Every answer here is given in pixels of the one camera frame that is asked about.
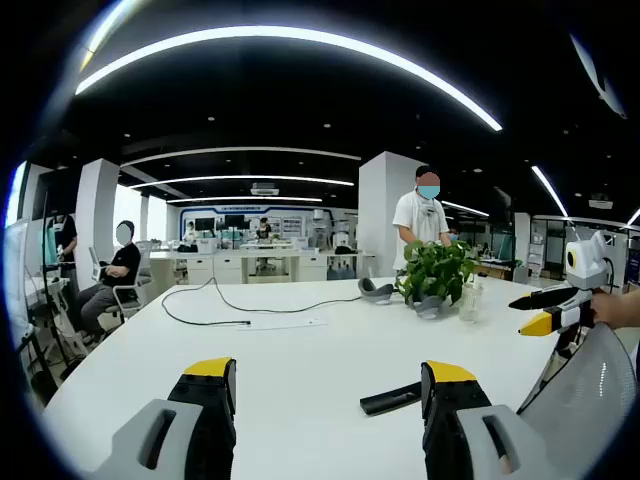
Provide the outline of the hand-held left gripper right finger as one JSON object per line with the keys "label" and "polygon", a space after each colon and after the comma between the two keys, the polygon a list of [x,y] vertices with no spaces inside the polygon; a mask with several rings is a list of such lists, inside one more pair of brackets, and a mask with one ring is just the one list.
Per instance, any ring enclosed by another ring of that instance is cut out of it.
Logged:
{"label": "hand-held left gripper right finger", "polygon": [[429,479],[554,479],[546,446],[519,415],[493,405],[468,370],[421,364],[422,446]]}

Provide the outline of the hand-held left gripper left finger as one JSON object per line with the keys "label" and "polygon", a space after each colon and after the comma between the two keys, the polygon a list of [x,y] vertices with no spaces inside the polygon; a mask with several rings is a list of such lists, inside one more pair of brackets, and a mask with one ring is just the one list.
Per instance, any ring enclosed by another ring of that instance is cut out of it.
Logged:
{"label": "hand-held left gripper left finger", "polygon": [[229,479],[236,430],[236,361],[188,367],[166,399],[141,408],[112,437],[94,479]]}

